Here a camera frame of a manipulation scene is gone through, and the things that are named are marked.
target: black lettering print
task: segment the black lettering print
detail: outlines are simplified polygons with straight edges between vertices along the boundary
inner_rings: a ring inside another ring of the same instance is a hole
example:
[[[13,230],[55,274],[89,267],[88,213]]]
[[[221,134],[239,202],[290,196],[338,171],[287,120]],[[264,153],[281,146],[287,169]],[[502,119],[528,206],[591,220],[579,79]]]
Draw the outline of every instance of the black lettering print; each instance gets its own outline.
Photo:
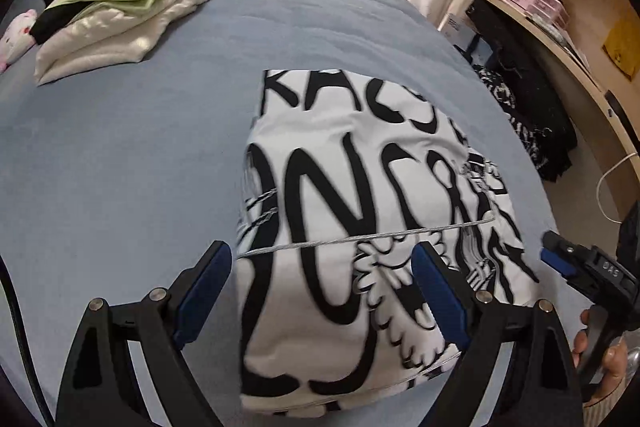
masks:
[[[474,219],[471,219],[469,216],[466,206],[462,201],[462,196],[458,188],[457,174],[451,165],[449,165],[449,162],[444,159],[444,156],[437,151],[430,150],[427,153],[427,165],[433,173],[434,178],[437,179],[438,183],[440,183],[449,194],[451,204],[450,224],[474,221]],[[439,175],[436,174],[436,166],[440,166],[447,171],[447,179],[441,179]],[[456,214],[459,214],[462,218],[460,221],[456,221]],[[477,225],[460,229],[456,243],[455,258],[460,272],[465,278],[469,277],[471,270],[474,269],[476,264],[486,258],[482,250],[482,234]]]
[[[464,145],[465,147],[467,147],[468,143],[466,141],[466,136],[462,134],[462,131],[458,129],[458,126],[453,120],[451,120],[450,118],[447,118],[447,120],[449,120],[449,125],[453,129],[453,133],[456,135],[456,139],[458,140],[458,143],[460,143],[460,145]]]
[[[404,90],[409,93],[412,97],[420,100],[421,102],[426,102],[431,107],[431,120],[428,122],[419,122],[417,120],[410,120],[411,124],[418,130],[425,132],[427,134],[436,134],[438,130],[438,117],[436,115],[436,108],[431,105],[428,100],[423,97],[419,92],[414,91],[413,89],[409,89],[406,86],[402,86]]]
[[[494,263],[496,263],[497,266],[499,267],[498,277],[500,279],[500,285],[502,286],[502,289],[504,290],[504,295],[505,295],[505,297],[507,297],[507,302],[509,304],[513,304],[513,291],[511,290],[511,285],[509,284],[509,280],[507,279],[506,275],[504,274],[504,264],[500,260],[500,257],[498,257],[499,253],[501,253],[503,255],[506,255],[506,252],[502,249],[502,247],[500,245],[500,238],[498,237],[497,232],[495,232],[495,229],[493,229],[493,228],[491,229],[491,235],[489,236],[489,242],[487,244],[487,250],[488,250],[489,256],[494,260]],[[491,293],[494,293],[495,292],[495,285],[494,285],[494,288],[489,290],[489,291]]]
[[[367,105],[369,105],[369,109],[371,112],[380,120],[383,120],[388,123],[402,123],[404,121],[404,116],[400,114],[399,111],[393,110],[388,105],[384,105],[380,103],[378,99],[378,94],[380,93],[380,89],[384,86],[385,81],[380,80],[379,78],[372,78],[367,84],[367,89],[365,89],[365,99],[367,100]]]
[[[402,186],[398,182],[398,179],[396,179],[396,176],[390,167],[390,163],[392,161],[402,159],[411,159],[413,161],[416,161],[413,156],[402,149],[402,147],[400,147],[397,143],[388,143],[387,145],[385,145],[382,153],[380,153],[380,163],[382,163],[382,169],[383,171],[385,171],[389,183],[394,188],[394,192],[396,193],[396,198],[398,198],[398,205],[400,206],[400,212],[402,213],[402,219],[404,219],[404,225],[406,229],[421,229],[422,225],[418,223],[418,220],[415,219],[414,214],[411,212],[409,204],[406,201],[406,196],[404,195],[404,190],[402,190]]]
[[[362,111],[362,104],[358,95],[351,86],[347,75],[344,71],[338,71],[337,73],[326,73],[325,71],[310,71],[309,80],[306,84],[305,92],[305,111],[311,109],[318,96],[318,91],[323,87],[343,87],[351,93],[353,99],[353,108],[356,111]]]
[[[306,176],[316,188],[347,236],[376,232],[376,209],[373,205],[369,178],[362,159],[353,146],[351,133],[345,134],[342,138],[342,147],[349,160],[351,177],[358,195],[362,217],[356,217],[351,212],[347,203],[340,197],[338,191],[311,155],[303,149],[295,149],[287,161],[284,179],[285,213],[292,242],[304,243],[308,241],[305,221],[313,219],[312,216],[304,215],[302,207],[300,185],[303,176]],[[306,283],[320,311],[336,324],[351,324],[360,309],[360,295],[351,293],[345,303],[337,306],[332,305],[324,296],[324,290],[319,280],[316,248],[301,248],[300,257],[302,258]],[[352,271],[351,283],[353,284],[355,280],[356,275]]]
[[[369,376],[371,366],[376,354],[376,345],[378,344],[378,332],[376,331],[373,311],[369,312],[369,329],[367,330],[367,338],[362,348],[362,355],[358,361],[358,365],[346,377],[337,381],[318,381],[309,380],[309,387],[314,393],[323,396],[332,394],[353,393],[362,387],[362,384]]]
[[[260,116],[264,116],[267,103],[267,90],[271,89],[273,92],[278,93],[282,99],[287,102],[290,107],[296,107],[300,103],[300,99],[289,87],[278,82],[278,79],[289,71],[281,71],[280,73],[267,76],[269,71],[264,72],[264,78],[262,80],[262,100],[260,101]]]
[[[486,214],[491,211],[491,205],[489,204],[489,197],[482,192],[482,190],[479,190],[474,183],[471,180],[468,180],[468,185],[469,188],[471,188],[471,190],[476,194],[476,196],[478,197],[478,212],[477,212],[477,216],[476,219],[479,221],[481,219],[484,219]],[[506,193],[506,189],[504,188],[504,184],[502,184],[502,188],[504,189],[504,193]],[[520,230],[518,230],[518,227],[516,227],[515,222],[513,221],[513,218],[506,213],[504,210],[502,210],[497,203],[494,204],[494,207],[498,210],[498,213],[500,214],[500,216],[502,218],[504,218],[504,220],[508,223],[511,231],[513,232],[513,235],[516,237],[516,239],[520,242],[522,242],[522,238],[520,237]],[[529,268],[529,266],[527,266],[527,264],[524,262],[524,259],[522,258],[523,254],[524,254],[524,250],[522,248],[516,248],[513,247],[511,245],[507,245],[506,243],[503,243],[502,246],[498,249],[498,248],[494,248],[494,251],[498,251],[499,253],[507,256],[511,262],[513,264],[515,264],[518,268],[520,268],[524,273],[526,273],[531,280],[534,280],[535,282],[539,283],[540,279],[538,279],[538,276],[536,276],[536,274],[533,272],[532,269]],[[508,280],[506,279],[506,277],[504,278],[503,282],[500,282],[502,285],[507,284],[509,285]]]
[[[247,148],[247,155],[251,158],[260,178],[261,190],[267,193],[276,188],[273,173],[267,156],[262,149],[252,143]],[[276,194],[262,200],[260,213],[267,214],[269,210],[277,209],[278,198]],[[272,247],[275,244],[280,221],[277,212],[271,214],[270,219],[257,227],[250,249]],[[268,378],[254,373],[246,367],[244,356],[252,334],[254,334],[258,319],[262,314],[267,293],[271,286],[271,275],[273,272],[273,253],[254,255],[249,257],[249,262],[254,268],[254,281],[246,296],[241,316],[241,337],[240,337],[240,360],[241,360],[241,382],[242,393],[252,396],[283,396],[293,393],[300,387],[298,379],[290,375],[279,375],[275,378]]]

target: bed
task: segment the bed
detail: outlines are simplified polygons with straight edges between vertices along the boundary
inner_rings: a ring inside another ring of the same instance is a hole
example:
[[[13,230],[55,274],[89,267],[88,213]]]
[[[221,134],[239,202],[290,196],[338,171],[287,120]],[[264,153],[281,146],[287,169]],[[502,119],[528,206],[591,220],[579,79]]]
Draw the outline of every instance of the bed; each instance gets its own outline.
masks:
[[[8,17],[31,7],[42,1],[16,0]],[[265,69],[386,78],[448,114],[500,167],[541,294],[569,338],[578,330],[587,302],[539,260],[542,233],[555,224],[534,166],[475,73],[406,0],[211,0],[143,62],[37,88],[35,52],[0,76],[0,251],[50,405],[91,298],[139,300],[214,239],[235,244],[239,167]],[[281,425],[240,408],[237,307],[231,277],[185,358],[225,426]],[[2,367],[38,414],[5,304],[0,345]],[[152,419],[166,425],[142,353],[133,357]],[[507,361],[505,348],[475,425],[487,421]],[[304,422],[413,427],[445,381]]]

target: metal screw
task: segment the metal screw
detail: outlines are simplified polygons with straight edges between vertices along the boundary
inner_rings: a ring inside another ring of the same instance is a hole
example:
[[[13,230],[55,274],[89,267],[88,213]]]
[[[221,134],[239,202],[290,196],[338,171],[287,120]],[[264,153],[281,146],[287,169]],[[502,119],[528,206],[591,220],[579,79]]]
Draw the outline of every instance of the metal screw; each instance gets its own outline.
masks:
[[[158,302],[166,297],[166,290],[164,288],[153,288],[149,292],[149,298],[152,301]]]
[[[545,313],[551,313],[554,310],[553,304],[546,299],[542,299],[542,301],[538,303],[538,307]]]
[[[494,296],[491,295],[490,291],[478,290],[476,292],[476,299],[482,302],[482,304],[489,304],[492,300],[494,300]]]
[[[102,308],[103,304],[104,304],[104,301],[102,299],[100,299],[99,297],[97,297],[95,299],[91,299],[89,301],[89,309],[92,312],[97,312],[100,308]]]

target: black and white fabric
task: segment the black and white fabric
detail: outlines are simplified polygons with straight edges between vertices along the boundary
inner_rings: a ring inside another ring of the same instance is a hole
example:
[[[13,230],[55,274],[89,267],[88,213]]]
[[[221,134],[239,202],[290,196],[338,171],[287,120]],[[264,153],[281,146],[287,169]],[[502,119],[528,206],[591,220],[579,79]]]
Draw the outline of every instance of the black and white fabric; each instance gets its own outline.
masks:
[[[500,301],[536,299],[495,165],[419,93],[349,73],[267,71],[248,140],[239,223],[241,399],[255,412],[323,415],[449,370],[414,282],[430,241]],[[495,220],[444,232],[405,230]],[[383,232],[386,239],[252,250]]]
[[[548,158],[542,152],[540,144],[538,142],[538,134],[542,131],[535,129],[535,127],[521,115],[516,107],[516,97],[505,84],[502,76],[495,73],[495,71],[488,70],[484,66],[473,66],[474,71],[478,74],[482,83],[494,96],[495,100],[500,104],[502,110],[507,114],[509,122],[513,127],[513,130],[520,138],[524,149],[529,154],[533,165],[543,179],[546,179],[545,169],[548,165]]]
[[[516,119],[529,130],[539,131],[536,137],[546,163],[538,168],[538,174],[555,182],[571,167],[569,151],[577,146],[574,125],[558,93],[529,51],[516,21],[487,0],[474,0],[465,13],[494,52],[491,69],[514,94]]]

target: finger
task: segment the finger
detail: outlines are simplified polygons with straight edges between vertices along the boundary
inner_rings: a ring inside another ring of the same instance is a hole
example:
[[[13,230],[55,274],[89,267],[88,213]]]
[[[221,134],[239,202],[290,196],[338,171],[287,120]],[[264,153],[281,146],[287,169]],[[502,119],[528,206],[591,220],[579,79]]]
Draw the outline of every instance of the finger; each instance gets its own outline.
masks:
[[[588,345],[586,330],[578,331],[578,334],[575,335],[574,338],[574,353],[580,355],[580,353],[583,353],[587,349]]]
[[[606,350],[604,357],[602,357],[602,368],[604,375],[600,386],[591,398],[591,402],[599,401],[609,396],[625,378],[626,344],[624,341]]]

